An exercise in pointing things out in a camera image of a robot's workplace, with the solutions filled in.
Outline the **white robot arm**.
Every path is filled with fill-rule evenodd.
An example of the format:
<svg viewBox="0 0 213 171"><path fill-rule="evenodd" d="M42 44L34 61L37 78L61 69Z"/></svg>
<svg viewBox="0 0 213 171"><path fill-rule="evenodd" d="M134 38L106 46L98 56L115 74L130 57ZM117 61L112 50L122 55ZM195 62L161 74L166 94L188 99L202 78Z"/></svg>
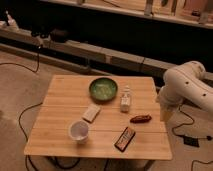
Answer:
<svg viewBox="0 0 213 171"><path fill-rule="evenodd" d="M203 82L205 67L198 61L172 67L163 75L157 102L160 104L160 120L168 121L185 99L213 114L213 87Z"/></svg>

